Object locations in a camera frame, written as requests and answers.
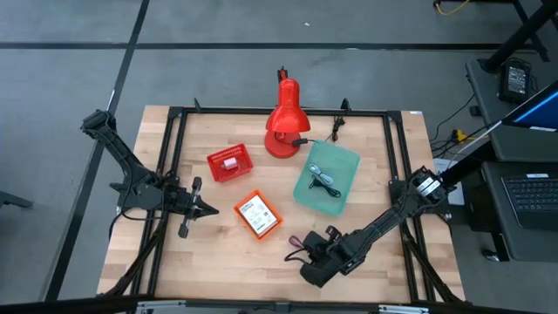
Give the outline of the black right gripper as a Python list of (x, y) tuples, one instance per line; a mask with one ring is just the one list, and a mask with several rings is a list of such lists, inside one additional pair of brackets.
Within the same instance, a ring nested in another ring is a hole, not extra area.
[(353, 258), (353, 247), (348, 241), (348, 234), (343, 235), (333, 226), (328, 226), (323, 238), (315, 231), (310, 231), (303, 239), (304, 250), (310, 259), (300, 269), (305, 281), (322, 288), (339, 271), (347, 268)]

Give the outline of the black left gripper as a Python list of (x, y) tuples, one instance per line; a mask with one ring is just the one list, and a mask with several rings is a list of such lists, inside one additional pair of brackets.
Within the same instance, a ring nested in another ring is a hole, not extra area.
[(181, 188), (177, 196), (176, 207), (180, 208), (180, 212), (184, 215), (182, 223), (178, 230), (180, 238), (187, 238), (189, 232), (189, 223), (195, 217), (204, 217), (209, 215), (218, 215), (219, 210), (206, 204), (204, 201), (198, 201), (197, 197), (201, 190), (202, 179), (199, 176), (194, 177), (191, 191)]

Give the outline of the orange plastic basket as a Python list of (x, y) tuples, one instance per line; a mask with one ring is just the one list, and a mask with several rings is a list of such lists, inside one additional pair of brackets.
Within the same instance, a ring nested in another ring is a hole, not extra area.
[[(240, 212), (240, 206), (242, 206), (244, 203), (246, 203), (247, 201), (249, 201), (253, 196), (255, 195), (259, 195), (262, 200), (264, 201), (264, 203), (268, 206), (268, 208), (271, 210), (271, 212), (276, 216), (278, 223), (272, 228), (270, 229), (266, 234), (264, 234), (262, 237), (258, 237), (255, 233), (255, 231), (250, 228), (250, 226), (248, 225), (248, 222), (245, 220), (245, 218), (242, 216), (241, 212)], [(246, 227), (250, 230), (250, 232), (252, 233), (252, 235), (258, 240), (261, 241), (262, 239), (264, 239), (266, 236), (268, 236), (269, 234), (271, 234), (275, 229), (277, 229), (282, 223), (283, 223), (283, 218), (282, 216), (279, 214), (279, 212), (274, 208), (274, 206), (271, 204), (271, 202), (267, 199), (267, 197), (258, 189), (253, 190), (249, 195), (247, 195), (244, 199), (242, 199), (241, 201), (239, 201), (238, 203), (236, 203), (233, 207), (233, 210), (235, 211), (235, 213), (239, 216), (239, 218), (243, 221), (243, 223), (246, 225)]]

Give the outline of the teal translucent plastic bin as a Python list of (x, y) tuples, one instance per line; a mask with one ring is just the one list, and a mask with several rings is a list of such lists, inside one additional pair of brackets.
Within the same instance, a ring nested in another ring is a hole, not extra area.
[(295, 201), (325, 215), (341, 215), (359, 162), (360, 156), (348, 149), (315, 141), (294, 188)]

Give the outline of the red plastic basket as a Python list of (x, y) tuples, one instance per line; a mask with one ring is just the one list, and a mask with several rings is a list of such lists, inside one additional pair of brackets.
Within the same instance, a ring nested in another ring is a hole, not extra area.
[[(238, 160), (239, 167), (237, 169), (227, 171), (221, 167), (224, 160), (235, 157)], [(208, 165), (217, 182), (230, 181), (236, 177), (249, 173), (254, 167), (250, 159), (247, 148), (243, 144), (237, 144), (224, 150), (210, 154), (207, 157)]]

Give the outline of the silver aluminium bar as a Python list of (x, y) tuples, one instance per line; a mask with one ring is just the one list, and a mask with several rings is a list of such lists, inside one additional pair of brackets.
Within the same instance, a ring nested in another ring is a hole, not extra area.
[(423, 307), (380, 304), (378, 314), (430, 314), (430, 311)]
[(155, 310), (174, 309), (185, 307), (185, 300), (152, 300), (138, 302), (136, 306), (136, 314), (153, 314)]

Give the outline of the red desk lamp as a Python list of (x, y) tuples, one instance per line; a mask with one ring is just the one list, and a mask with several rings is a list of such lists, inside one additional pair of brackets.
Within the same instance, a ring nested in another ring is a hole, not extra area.
[(277, 76), (277, 105), (266, 122), (264, 146), (272, 156), (287, 159), (297, 154), (301, 145), (309, 142), (301, 137), (301, 133), (310, 130), (310, 121), (300, 107), (298, 82), (289, 77), (284, 67), (277, 71)]

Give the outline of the black stand foot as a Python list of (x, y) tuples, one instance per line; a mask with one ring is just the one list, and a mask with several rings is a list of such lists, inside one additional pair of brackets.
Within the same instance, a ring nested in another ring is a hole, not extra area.
[(26, 200), (24, 198), (0, 191), (0, 208), (4, 205), (13, 205), (20, 208), (30, 208), (33, 205), (33, 201)]

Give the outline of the black laptop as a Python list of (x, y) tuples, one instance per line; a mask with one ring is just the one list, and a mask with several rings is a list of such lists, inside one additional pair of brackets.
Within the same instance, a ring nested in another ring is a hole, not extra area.
[(501, 180), (522, 228), (558, 232), (558, 174), (511, 175)]

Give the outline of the dark side desk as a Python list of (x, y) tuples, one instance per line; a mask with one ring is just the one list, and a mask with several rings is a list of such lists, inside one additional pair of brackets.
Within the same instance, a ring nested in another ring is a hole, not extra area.
[[(498, 74), (485, 72), (479, 61), (466, 64), (483, 120), (497, 122), (514, 109), (500, 100)], [(558, 133), (498, 126), (489, 134), (495, 161), (481, 166), (492, 193), (500, 233), (507, 253), (515, 260), (558, 263), (558, 231), (524, 229), (517, 222), (507, 198), (502, 176), (518, 174), (558, 174)]]

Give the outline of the black power adapter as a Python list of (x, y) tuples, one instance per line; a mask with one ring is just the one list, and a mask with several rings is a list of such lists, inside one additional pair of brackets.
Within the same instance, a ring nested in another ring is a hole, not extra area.
[(530, 66), (519, 59), (506, 61), (500, 70), (500, 100), (521, 104), (528, 99), (530, 89)]

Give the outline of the monitor with blue screen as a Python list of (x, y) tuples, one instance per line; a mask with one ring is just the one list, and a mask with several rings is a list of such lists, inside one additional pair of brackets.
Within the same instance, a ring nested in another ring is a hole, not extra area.
[(516, 107), (501, 123), (505, 126), (558, 132), (558, 80)]

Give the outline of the black diagonal desk leg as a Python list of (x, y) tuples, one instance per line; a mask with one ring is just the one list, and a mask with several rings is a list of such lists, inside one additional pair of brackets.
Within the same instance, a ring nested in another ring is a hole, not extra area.
[(490, 57), (480, 59), (480, 67), (485, 72), (496, 72), (496, 70), (518, 51), (528, 39), (534, 45), (535, 50), (540, 55), (543, 62), (549, 62), (547, 50), (543, 47), (536, 32), (548, 21), (553, 21), (558, 30), (558, 0), (541, 0), (541, 6), (530, 16), (521, 6), (520, 0), (510, 0), (518, 12), (522, 21), (522, 26)]

